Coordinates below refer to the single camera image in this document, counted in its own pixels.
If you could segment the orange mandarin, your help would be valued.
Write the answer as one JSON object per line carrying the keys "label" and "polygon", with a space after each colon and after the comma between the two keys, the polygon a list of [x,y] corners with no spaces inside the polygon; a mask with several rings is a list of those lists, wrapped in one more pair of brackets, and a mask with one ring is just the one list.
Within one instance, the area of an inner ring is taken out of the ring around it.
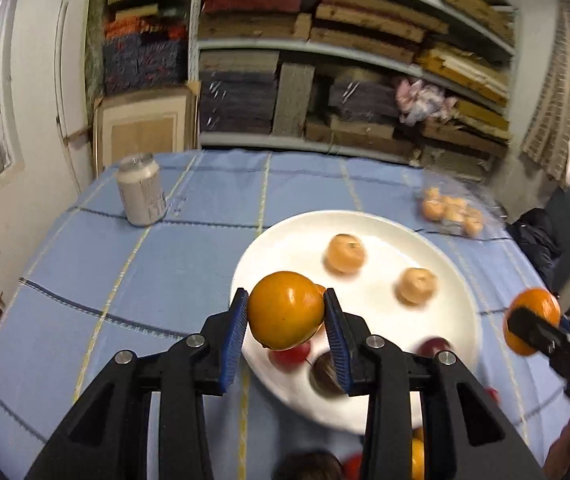
{"label": "orange mandarin", "polygon": [[535,348],[530,347],[514,335],[507,325],[513,311],[520,307],[532,311],[539,318],[556,328],[560,325],[562,310],[560,310],[557,298],[548,289],[539,287],[528,288],[520,292],[510,303],[503,318],[503,336],[506,346],[516,353],[517,356],[532,356],[536,352]]}
{"label": "orange mandarin", "polygon": [[340,233],[328,243],[326,264],[335,272],[353,274],[360,270],[366,259],[366,251],[358,237]]}

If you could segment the dark red plum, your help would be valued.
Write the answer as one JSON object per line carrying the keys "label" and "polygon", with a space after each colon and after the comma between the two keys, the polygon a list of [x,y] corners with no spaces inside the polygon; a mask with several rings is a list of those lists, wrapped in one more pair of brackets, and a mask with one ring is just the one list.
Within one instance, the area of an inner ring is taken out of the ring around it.
{"label": "dark red plum", "polygon": [[448,339],[442,337],[431,337],[423,340],[416,348],[418,356],[426,356],[432,359],[441,351],[452,351],[453,346]]}

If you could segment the pale peach fruit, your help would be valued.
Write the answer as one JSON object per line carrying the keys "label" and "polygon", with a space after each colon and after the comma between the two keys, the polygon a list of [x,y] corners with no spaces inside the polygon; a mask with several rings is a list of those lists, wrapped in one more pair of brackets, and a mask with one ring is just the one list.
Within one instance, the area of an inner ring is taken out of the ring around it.
{"label": "pale peach fruit", "polygon": [[407,268],[399,277],[396,292],[400,301],[411,306],[425,304],[437,292],[438,278],[423,268]]}

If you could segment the large dark mangosteen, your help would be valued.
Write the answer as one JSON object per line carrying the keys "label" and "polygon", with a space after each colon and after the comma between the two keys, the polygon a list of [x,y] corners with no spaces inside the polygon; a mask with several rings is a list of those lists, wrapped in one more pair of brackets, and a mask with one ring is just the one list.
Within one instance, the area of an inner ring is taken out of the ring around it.
{"label": "large dark mangosteen", "polygon": [[312,389],[323,398],[335,399],[347,396],[339,385],[331,352],[320,354],[311,365],[309,381]]}

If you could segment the red tomato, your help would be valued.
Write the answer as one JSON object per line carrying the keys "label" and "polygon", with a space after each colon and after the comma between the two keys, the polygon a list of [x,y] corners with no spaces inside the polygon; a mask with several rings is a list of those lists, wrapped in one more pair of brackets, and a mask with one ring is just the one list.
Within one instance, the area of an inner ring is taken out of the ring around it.
{"label": "red tomato", "polygon": [[298,370],[308,361],[311,352],[311,344],[309,341],[299,344],[288,350],[269,351],[269,360],[273,366],[284,373],[290,373]]}

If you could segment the yellow orange tomato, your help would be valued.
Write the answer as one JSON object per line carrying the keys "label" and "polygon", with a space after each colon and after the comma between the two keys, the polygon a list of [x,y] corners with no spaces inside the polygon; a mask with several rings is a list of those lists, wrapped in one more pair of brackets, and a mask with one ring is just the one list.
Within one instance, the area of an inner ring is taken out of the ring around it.
{"label": "yellow orange tomato", "polygon": [[322,325],[323,294],[304,275],[274,272],[251,291],[247,316],[253,338],[262,347],[289,350],[310,339]]}

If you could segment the blue checked tablecloth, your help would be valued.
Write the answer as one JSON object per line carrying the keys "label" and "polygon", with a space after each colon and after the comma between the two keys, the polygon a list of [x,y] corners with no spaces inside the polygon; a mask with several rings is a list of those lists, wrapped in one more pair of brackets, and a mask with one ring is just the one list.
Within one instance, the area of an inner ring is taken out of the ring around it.
{"label": "blue checked tablecloth", "polygon": [[424,233],[478,301],[478,377],[537,460],[570,419],[564,385],[542,356],[502,337],[503,310],[540,279],[498,226],[479,240],[438,234],[421,217],[417,169],[373,160],[269,152],[159,157],[162,222],[130,226],[107,172],[56,220],[20,274],[0,322],[0,469],[23,478],[72,401],[122,349],[168,349],[227,307],[235,266],[273,224],[306,211],[376,214]]}

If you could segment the white oval plate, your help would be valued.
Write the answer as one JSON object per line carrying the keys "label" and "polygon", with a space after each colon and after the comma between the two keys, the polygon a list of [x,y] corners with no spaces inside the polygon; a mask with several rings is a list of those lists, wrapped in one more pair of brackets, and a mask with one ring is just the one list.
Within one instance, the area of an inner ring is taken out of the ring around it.
{"label": "white oval plate", "polygon": [[[366,258],[353,275],[337,274],[325,263],[325,252],[337,234],[361,240]],[[409,307],[397,298],[396,286],[408,268],[434,273],[437,290],[426,304]],[[343,311],[362,316],[372,333],[407,352],[426,339],[442,337],[468,367],[475,370],[481,349],[477,302],[456,265],[427,238],[397,222],[347,210],[299,214],[268,228],[239,259],[231,287],[252,290],[261,278],[277,271],[293,271],[335,290]],[[312,362],[328,351],[324,334],[311,340],[307,362],[283,372],[269,352],[247,334],[243,356],[259,382],[287,408],[320,425],[363,434],[367,401],[364,396],[321,396],[310,382]]]}

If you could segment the clear plastic fruit box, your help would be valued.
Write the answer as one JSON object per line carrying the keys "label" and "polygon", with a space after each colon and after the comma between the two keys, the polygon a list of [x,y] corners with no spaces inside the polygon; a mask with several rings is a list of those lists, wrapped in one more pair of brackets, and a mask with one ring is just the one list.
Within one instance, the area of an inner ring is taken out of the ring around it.
{"label": "clear plastic fruit box", "polygon": [[501,210],[487,203],[474,182],[424,170],[416,192],[417,213],[438,234],[490,240],[501,237]]}

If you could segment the beige curtain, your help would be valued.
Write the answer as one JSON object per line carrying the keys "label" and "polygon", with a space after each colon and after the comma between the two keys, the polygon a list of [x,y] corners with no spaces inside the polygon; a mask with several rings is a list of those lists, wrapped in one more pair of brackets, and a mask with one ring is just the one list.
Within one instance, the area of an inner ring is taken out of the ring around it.
{"label": "beige curtain", "polygon": [[521,153],[563,188],[570,180],[570,0],[559,0],[550,62]]}

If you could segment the white drink can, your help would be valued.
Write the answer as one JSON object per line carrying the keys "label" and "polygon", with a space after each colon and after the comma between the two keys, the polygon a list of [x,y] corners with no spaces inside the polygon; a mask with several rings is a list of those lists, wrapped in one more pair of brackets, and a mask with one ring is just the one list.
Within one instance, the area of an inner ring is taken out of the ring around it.
{"label": "white drink can", "polygon": [[133,226],[151,226],[166,214],[160,166],[153,154],[122,159],[118,162],[116,180],[126,218]]}

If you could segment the pink cloth bundle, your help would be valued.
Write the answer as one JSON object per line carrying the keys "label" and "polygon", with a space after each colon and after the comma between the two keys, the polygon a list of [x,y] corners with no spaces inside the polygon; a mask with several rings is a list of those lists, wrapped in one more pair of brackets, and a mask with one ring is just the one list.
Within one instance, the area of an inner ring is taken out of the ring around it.
{"label": "pink cloth bundle", "polygon": [[400,122],[413,127],[429,118],[449,122],[457,99],[446,96],[442,88],[422,79],[402,78],[396,85],[396,103]]}

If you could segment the white metal shelf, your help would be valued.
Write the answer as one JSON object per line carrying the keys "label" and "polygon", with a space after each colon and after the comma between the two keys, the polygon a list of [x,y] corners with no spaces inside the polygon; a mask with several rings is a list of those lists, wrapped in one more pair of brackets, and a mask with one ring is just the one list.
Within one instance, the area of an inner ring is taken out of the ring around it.
{"label": "white metal shelf", "polygon": [[[437,146],[505,155],[509,22],[483,0],[191,0],[189,71],[200,143],[422,162]],[[402,124],[396,85],[457,103],[449,122]]]}

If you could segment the framed cardboard panel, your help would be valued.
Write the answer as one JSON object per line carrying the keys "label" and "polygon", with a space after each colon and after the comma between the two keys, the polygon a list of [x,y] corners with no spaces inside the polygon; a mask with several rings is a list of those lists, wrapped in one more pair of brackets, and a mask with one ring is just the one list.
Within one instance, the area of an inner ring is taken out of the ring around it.
{"label": "framed cardboard panel", "polygon": [[181,153],[199,147],[200,83],[139,90],[100,99],[93,116],[93,170],[139,153]]}

